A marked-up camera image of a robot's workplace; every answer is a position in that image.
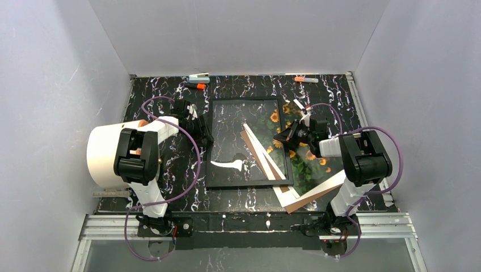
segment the marker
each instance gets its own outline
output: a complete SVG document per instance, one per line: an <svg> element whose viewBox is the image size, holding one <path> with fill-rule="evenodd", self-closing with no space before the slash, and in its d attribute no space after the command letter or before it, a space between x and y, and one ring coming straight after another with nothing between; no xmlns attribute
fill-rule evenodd
<svg viewBox="0 0 481 272"><path fill-rule="evenodd" d="M297 76L294 78L295 82L308 82L308 83L318 83L319 79L317 78L304 78L302 76Z"/></svg>
<svg viewBox="0 0 481 272"><path fill-rule="evenodd" d="M184 87L203 90L205 89L205 84L184 83Z"/></svg>

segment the white wall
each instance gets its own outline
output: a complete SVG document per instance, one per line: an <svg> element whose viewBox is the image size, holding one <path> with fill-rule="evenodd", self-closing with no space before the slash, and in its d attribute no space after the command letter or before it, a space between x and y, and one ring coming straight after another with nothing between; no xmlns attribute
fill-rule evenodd
<svg viewBox="0 0 481 272"><path fill-rule="evenodd" d="M0 271L70 271L88 135L120 121L129 75L87 0L0 2Z"/></svg>
<svg viewBox="0 0 481 272"><path fill-rule="evenodd" d="M130 74L345 73L389 0L90 0Z"/></svg>
<svg viewBox="0 0 481 272"><path fill-rule="evenodd" d="M387 7L355 72L368 121L401 142L394 191L429 271L481 271L481 3Z"/></svg>

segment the tabletop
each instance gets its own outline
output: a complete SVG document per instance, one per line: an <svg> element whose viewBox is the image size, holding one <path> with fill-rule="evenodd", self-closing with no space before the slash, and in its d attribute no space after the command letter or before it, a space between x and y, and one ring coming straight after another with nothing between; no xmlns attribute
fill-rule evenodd
<svg viewBox="0 0 481 272"><path fill-rule="evenodd" d="M288 103L294 99L303 105L327 103L339 112L343 131L351 131L360 127L349 85L345 75L309 75L318 78L319 83L299 83L294 81L295 75L242 75L242 76L212 76L204 90L185 88L188 81L185 76L134 78L132 93L125 110L124 121L152 121L141 110L142 103L153 96L168 96L174 99L185 99L197 106L198 114L208 117L209 104L212 99L235 97L280 96ZM168 112L171 102L156 100L147 106L148 111L155 116ZM330 136L339 133L339 124L328 108L313 109L314 119L327 119ZM178 134L164 141L160 146L163 160L161 177L158 185L165 199L177 196L192 182L195 168L195 153L187 137ZM208 189L206 178L206 150L201 148L201 172L198 183L183 198L169 204L173 212L220 212L220 213L251 213L251 212L283 212L272 188L232 188ZM314 160L306 152L297 154L307 160ZM328 159L319 163L319 169L325 179L342 169L340 160ZM324 211L330 200L336 196L338 189L305 205L298 212ZM124 213L138 204L135 195L126 198L103 198L97 212ZM361 204L359 211L386 211L381 195L372 195Z"/></svg>

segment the yellow flower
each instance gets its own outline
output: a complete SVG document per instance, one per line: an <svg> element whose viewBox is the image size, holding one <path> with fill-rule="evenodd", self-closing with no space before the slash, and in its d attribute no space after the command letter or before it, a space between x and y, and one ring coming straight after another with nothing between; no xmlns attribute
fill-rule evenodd
<svg viewBox="0 0 481 272"><path fill-rule="evenodd" d="M277 147L277 148L281 148L281 147L282 147L282 143L279 142L278 140L274 140L274 141L272 141L272 143L273 143L274 146Z"/></svg>
<svg viewBox="0 0 481 272"><path fill-rule="evenodd" d="M315 158L314 154L312 154L311 151L308 150L308 152L306 153L306 159L314 160L314 158Z"/></svg>
<svg viewBox="0 0 481 272"><path fill-rule="evenodd" d="M271 115L271 120L272 120L272 122L274 122L274 123L279 122L279 114L277 113L277 110L274 111L274 113Z"/></svg>
<svg viewBox="0 0 481 272"><path fill-rule="evenodd" d="M282 106L282 111L283 111L284 113L289 113L289 112L290 112L290 109L289 109L288 105L289 105L289 104L285 104L285 105Z"/></svg>

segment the white paper roll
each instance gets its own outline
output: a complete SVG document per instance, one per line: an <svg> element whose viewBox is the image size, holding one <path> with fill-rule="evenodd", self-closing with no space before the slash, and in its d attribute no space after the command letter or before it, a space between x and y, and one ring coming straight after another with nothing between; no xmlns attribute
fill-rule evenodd
<svg viewBox="0 0 481 272"><path fill-rule="evenodd" d="M136 129L147 124L147 121L139 120L98 126L92 130L87 144L87 166L90 176L100 187L121 189L129 186L113 172L113 161L117 153L120 132L124 128Z"/></svg>

